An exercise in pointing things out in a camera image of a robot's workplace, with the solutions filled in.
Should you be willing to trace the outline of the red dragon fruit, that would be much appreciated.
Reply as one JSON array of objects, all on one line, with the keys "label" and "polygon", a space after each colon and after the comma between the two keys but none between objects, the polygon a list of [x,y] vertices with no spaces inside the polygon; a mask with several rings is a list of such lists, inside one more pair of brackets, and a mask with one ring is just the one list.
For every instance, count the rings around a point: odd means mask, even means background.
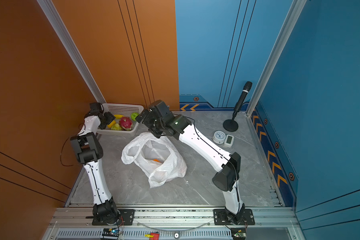
[{"label": "red dragon fruit", "polygon": [[131,131],[134,127],[133,121],[128,117],[122,117],[119,120],[119,125],[123,128],[124,131]]}]

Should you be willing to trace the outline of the green apple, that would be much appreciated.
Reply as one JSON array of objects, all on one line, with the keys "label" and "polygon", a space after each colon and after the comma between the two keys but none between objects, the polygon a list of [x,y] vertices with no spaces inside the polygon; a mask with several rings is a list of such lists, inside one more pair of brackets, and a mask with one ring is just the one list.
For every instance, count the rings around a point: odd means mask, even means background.
[{"label": "green apple", "polygon": [[136,122],[139,115],[139,113],[131,113],[131,120]]}]

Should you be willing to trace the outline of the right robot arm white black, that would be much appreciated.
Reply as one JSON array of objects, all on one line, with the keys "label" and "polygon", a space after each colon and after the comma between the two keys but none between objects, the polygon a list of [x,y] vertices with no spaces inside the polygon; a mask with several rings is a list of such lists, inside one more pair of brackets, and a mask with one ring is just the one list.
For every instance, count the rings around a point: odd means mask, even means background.
[{"label": "right robot arm white black", "polygon": [[153,102],[143,110],[136,121],[148,127],[156,138],[174,137],[200,154],[214,168],[214,185],[223,192],[228,222],[244,224],[245,205],[239,191],[241,156],[229,153],[205,137],[192,118],[174,114],[162,100]]}]

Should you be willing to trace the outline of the white plastic bag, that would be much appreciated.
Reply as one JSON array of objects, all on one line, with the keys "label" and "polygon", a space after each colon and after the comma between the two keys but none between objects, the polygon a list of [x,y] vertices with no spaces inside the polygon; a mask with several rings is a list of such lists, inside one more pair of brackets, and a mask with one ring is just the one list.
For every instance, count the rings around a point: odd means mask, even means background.
[{"label": "white plastic bag", "polygon": [[151,188],[157,188],[187,173],[187,164],[167,137],[142,133],[127,144],[121,156],[125,165],[136,164],[148,177]]}]

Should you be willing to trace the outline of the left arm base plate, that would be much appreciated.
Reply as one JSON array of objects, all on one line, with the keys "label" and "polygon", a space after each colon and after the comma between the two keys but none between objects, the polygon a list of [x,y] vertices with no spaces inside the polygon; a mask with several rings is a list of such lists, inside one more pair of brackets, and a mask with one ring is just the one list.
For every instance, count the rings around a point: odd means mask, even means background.
[{"label": "left arm base plate", "polygon": [[118,209],[118,217],[108,217],[104,221],[93,219],[93,226],[131,226],[135,217],[135,210],[133,209]]}]

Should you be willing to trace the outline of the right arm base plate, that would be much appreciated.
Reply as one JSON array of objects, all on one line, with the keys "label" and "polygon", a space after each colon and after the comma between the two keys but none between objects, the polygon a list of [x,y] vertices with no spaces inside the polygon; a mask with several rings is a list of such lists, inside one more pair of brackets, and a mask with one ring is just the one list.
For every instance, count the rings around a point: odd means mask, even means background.
[{"label": "right arm base plate", "polygon": [[255,225],[255,217],[251,209],[241,208],[238,214],[234,215],[227,209],[214,209],[214,222],[217,226],[222,225]]}]

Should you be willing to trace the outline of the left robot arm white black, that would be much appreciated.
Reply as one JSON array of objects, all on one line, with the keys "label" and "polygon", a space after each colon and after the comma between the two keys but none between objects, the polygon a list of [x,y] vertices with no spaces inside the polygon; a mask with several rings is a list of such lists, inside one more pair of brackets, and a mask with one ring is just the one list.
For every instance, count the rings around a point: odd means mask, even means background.
[{"label": "left robot arm white black", "polygon": [[120,213],[110,193],[103,171],[103,148],[96,136],[98,129],[105,129],[115,117],[105,112],[101,103],[91,103],[80,132],[70,138],[79,164],[84,166],[92,188],[93,225],[116,225]]}]

